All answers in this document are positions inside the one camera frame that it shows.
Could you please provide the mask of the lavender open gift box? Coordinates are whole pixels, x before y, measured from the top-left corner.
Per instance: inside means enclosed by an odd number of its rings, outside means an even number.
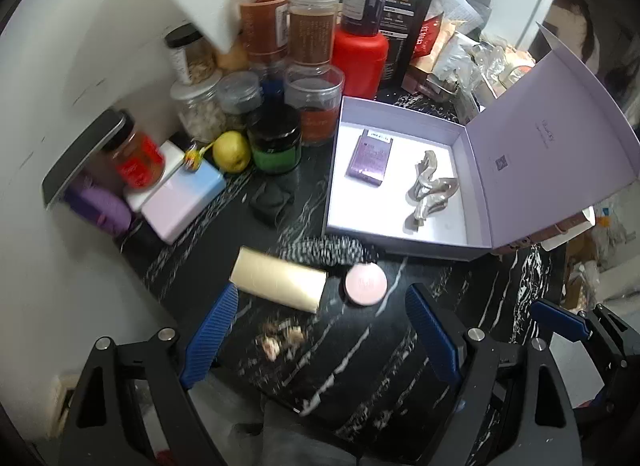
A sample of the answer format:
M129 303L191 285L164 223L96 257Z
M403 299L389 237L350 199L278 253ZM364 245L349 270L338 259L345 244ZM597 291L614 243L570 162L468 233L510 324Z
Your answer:
M464 126L423 112L345 98L323 230L389 253L470 261L524 241L620 191L639 175L639 142L589 68L553 34L549 53ZM364 129L393 137L380 186L347 166ZM426 151L460 187L419 230L407 193Z

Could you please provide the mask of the clear jar orange contents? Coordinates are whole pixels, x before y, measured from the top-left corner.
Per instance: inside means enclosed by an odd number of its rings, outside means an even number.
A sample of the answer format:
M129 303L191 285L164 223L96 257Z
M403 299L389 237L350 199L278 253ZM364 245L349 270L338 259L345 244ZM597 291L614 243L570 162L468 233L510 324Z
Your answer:
M269 64L288 54L290 0L240 0L244 48L251 62Z

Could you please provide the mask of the black lid nut jar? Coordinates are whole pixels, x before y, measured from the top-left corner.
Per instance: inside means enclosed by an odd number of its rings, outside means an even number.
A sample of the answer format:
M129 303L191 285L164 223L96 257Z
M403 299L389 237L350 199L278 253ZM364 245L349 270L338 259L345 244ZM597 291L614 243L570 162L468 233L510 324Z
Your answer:
M216 70L213 48L190 22L168 32L164 42L180 83L199 84L213 76Z

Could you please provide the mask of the pink round compact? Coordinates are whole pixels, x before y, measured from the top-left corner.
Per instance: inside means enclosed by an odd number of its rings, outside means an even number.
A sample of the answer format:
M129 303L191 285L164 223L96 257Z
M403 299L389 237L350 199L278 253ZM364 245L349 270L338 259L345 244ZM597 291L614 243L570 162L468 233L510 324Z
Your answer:
M350 301L367 307L384 298L387 278L382 267L376 263L358 263L346 274L344 288Z

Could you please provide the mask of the green jar black lid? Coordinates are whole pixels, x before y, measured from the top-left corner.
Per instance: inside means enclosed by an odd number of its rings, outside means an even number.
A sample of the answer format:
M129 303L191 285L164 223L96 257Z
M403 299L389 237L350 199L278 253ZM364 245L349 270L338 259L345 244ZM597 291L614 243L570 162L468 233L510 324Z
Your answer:
M293 170L302 155L299 112L282 103L265 103L247 119L247 134L256 167L265 173Z

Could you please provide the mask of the clear jar brown contents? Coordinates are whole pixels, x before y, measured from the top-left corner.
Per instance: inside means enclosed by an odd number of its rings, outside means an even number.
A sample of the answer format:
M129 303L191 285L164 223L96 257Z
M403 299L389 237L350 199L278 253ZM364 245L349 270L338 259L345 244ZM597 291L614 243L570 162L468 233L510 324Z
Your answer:
M288 55L300 66L329 64L340 0L290 0Z

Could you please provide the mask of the small yellow flower toy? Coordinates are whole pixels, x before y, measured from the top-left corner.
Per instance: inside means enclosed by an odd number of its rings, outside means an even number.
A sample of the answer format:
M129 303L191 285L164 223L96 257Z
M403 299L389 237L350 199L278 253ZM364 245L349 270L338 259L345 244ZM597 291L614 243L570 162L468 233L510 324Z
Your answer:
M182 165L184 170L188 172L196 172L202 165L205 154L212 148L214 143L207 145L198 145L198 143L192 144L183 154Z

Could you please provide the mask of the red snack packet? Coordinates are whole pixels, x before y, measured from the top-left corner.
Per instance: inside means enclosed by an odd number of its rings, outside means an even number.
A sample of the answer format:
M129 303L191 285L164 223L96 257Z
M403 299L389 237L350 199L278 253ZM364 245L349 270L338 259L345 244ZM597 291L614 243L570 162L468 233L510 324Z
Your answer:
M411 65L425 74L431 74L439 54L456 32L457 23L442 15L427 19L414 47Z

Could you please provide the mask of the large pearly hair claw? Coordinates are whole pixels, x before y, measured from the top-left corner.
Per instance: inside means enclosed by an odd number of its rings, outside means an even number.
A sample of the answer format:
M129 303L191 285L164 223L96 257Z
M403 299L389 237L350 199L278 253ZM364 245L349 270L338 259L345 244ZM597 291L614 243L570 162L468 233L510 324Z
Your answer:
M426 220L437 212L448 207L449 200L457 194L460 183L456 177L435 178L438 169L437 156L433 151L426 151L423 159L416 165L416 181L408 190L407 197L414 209L408 215L406 226L417 231L424 226Z

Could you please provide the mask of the checkered black white scrunchie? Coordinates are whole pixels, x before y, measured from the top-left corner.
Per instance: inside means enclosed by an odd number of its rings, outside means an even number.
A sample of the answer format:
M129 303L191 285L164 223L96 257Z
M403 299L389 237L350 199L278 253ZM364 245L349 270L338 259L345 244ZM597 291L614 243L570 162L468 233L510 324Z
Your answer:
M378 249L349 236L304 237L280 247L277 256L286 261L309 267L349 267L360 263L375 263Z

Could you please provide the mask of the small grey lid jar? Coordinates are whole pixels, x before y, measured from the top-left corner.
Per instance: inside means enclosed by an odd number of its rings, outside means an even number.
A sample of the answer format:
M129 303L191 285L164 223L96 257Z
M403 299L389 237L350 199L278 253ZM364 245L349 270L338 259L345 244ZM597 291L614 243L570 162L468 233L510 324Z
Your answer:
M262 87L253 71L227 74L216 85L218 104L226 116L227 129L243 131L248 114L262 106Z

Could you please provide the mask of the yellow lemon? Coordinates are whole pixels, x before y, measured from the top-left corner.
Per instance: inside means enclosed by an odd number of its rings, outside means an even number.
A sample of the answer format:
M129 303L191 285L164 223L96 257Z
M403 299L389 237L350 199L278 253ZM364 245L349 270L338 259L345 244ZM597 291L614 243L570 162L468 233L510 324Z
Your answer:
M221 134L213 145L213 157L218 169L226 173L241 173L250 163L250 145L238 131Z

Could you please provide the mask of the clear jar white beans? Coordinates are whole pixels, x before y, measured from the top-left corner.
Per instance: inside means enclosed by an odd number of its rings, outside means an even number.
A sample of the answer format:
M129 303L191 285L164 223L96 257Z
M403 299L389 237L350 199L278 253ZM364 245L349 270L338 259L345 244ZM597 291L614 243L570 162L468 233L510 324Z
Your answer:
M222 72L216 70L212 77L185 85L176 81L170 88L170 97L186 134L198 143L208 144L224 133L227 117L217 98L217 84Z

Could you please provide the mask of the red label jar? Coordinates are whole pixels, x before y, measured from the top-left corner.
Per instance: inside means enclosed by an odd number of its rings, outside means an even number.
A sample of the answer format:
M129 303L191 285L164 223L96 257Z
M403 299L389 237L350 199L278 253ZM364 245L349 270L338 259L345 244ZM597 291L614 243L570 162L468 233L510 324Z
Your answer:
M106 115L124 125L101 148L117 173L132 189L148 189L160 181L165 157L148 134L139 130L134 119L123 109L108 108Z

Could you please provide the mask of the white blue gradient box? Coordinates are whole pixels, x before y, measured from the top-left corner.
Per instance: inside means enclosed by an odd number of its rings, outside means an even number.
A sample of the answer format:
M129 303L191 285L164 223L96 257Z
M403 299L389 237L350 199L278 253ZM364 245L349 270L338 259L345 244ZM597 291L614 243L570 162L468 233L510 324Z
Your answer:
M160 145L160 152L165 158L160 181L148 189L126 187L124 197L129 208L141 213L165 244L172 244L226 188L226 181L206 160L198 170L186 170L183 151L171 141Z

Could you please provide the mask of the clear jar dark red contents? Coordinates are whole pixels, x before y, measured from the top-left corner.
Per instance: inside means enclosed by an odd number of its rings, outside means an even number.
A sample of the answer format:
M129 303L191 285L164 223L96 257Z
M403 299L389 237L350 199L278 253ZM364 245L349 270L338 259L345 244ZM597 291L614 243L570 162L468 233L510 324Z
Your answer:
M299 113L302 142L321 145L334 137L345 76L332 65L292 64L284 74L284 100Z

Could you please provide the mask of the black snack bag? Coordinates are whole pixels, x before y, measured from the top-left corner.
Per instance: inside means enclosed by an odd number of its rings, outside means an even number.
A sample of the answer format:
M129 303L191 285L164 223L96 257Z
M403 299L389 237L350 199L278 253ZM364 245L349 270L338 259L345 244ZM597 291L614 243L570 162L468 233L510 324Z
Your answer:
M388 53L379 86L398 86L408 69L426 12L432 0L386 0L380 30Z

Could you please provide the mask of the red canister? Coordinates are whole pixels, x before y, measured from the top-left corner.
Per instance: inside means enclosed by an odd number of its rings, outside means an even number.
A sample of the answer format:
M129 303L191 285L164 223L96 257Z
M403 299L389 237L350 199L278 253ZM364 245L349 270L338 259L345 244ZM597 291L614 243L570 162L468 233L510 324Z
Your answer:
M373 100L382 79L388 40L382 33L357 36L338 28L331 64L344 74L343 94Z

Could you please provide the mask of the purple small flat box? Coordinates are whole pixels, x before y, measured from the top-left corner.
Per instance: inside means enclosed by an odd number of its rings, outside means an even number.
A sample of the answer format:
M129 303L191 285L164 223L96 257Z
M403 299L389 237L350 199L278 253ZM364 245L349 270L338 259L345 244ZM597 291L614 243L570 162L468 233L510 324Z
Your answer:
M380 186L385 178L393 137L364 129L349 160L346 174L354 179Z

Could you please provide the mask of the gold rectangular box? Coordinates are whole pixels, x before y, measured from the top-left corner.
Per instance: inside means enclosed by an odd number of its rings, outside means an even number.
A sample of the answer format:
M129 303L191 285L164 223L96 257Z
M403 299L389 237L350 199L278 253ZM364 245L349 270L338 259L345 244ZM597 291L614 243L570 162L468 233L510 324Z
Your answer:
M244 293L308 313L319 309L326 272L241 247L230 282Z

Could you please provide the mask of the small pearl hair clip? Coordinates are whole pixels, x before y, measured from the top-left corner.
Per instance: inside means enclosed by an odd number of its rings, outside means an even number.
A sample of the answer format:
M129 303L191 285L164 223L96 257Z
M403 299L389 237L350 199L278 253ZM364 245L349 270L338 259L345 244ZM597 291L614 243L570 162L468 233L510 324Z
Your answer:
M292 360L305 341L303 328L294 319L284 319L262 325L256 345L268 361L276 362L280 358Z

